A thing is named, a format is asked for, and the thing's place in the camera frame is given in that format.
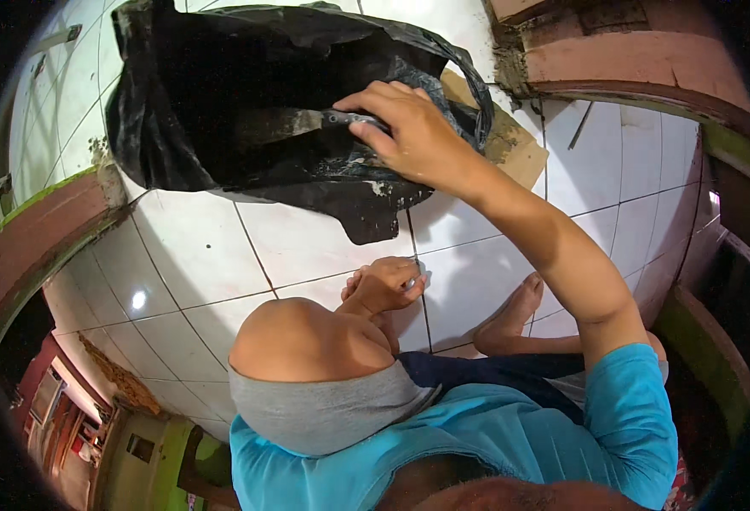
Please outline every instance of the trash bag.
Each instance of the trash bag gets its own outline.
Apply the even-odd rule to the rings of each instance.
[[[242,143],[247,109],[326,109],[372,80],[423,87],[457,133],[482,150],[489,89],[465,50],[397,21],[308,6],[179,13],[172,0],[112,12],[123,73],[106,106],[115,160],[145,188],[222,189],[337,218],[355,244],[398,234],[397,212],[429,187],[385,168],[346,127]],[[480,109],[444,98],[451,60]]]

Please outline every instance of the blue shirt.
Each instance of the blue shirt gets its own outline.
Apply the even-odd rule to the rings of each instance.
[[[428,455],[480,459],[498,475],[550,483],[592,481],[646,508],[661,508],[676,477],[676,428],[656,353],[630,344],[587,376],[585,425],[525,394],[472,383],[343,451],[294,455],[236,416],[233,484],[245,511],[372,509],[398,468]]]

